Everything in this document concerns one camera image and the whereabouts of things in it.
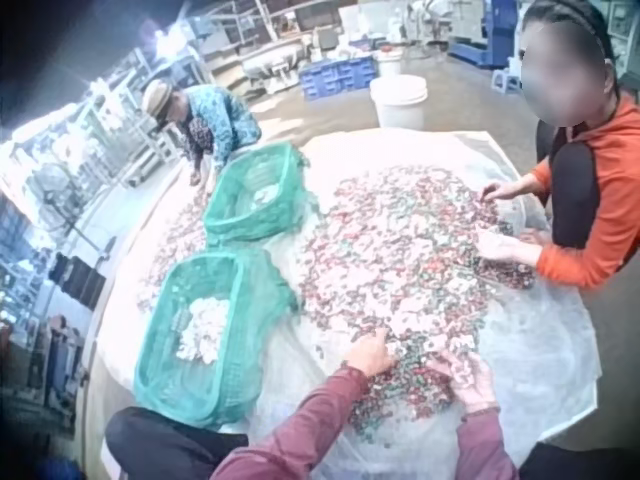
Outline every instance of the worker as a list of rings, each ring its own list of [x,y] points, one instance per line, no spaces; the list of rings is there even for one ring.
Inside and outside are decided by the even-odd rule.
[[[587,0],[536,0],[523,19],[525,96],[541,118],[538,165],[493,183],[487,201],[551,196],[551,234],[480,232],[480,256],[535,267],[550,281],[604,284],[640,244],[640,112],[620,92],[600,10]]]
[[[209,194],[231,153],[253,145],[262,135],[247,105],[227,89],[214,85],[179,90],[162,80],[153,80],[144,92],[142,108],[160,128],[173,122],[184,135],[185,154],[193,166],[191,185],[202,179],[203,155],[213,155],[206,184]]]
[[[116,413],[107,424],[109,451],[130,478],[141,480],[306,479],[338,438],[353,404],[366,392],[368,380],[396,363],[385,345],[386,334],[385,329],[378,329],[361,338],[346,355],[344,366],[256,445],[249,447],[245,435],[198,429],[150,410],[130,407]],[[455,374],[460,371],[461,359],[446,351],[439,357],[427,366],[451,378],[453,393],[465,411],[457,430],[457,480],[640,478],[633,475],[638,472],[638,465],[627,452],[578,453],[541,444],[519,474],[504,449],[498,421],[500,408],[489,366],[478,355],[468,354],[472,381],[461,382]],[[429,446],[424,445],[424,450],[427,459]]]

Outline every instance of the green basket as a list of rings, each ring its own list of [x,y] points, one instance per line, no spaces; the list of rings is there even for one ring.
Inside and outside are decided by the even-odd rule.
[[[307,199],[303,164],[293,145],[279,143],[227,165],[204,214],[207,245],[252,242],[299,227]],[[274,196],[260,204],[257,198],[266,189]]]
[[[230,301],[218,360],[206,365],[177,358],[189,306],[211,296]],[[177,264],[164,282],[138,358],[136,400],[195,427],[241,420],[260,394],[267,336],[295,308],[294,293],[263,250],[220,249]]]

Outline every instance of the hat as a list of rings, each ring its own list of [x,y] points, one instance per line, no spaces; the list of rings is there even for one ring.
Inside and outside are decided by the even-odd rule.
[[[142,110],[159,123],[165,120],[173,88],[162,80],[152,80],[142,96]]]

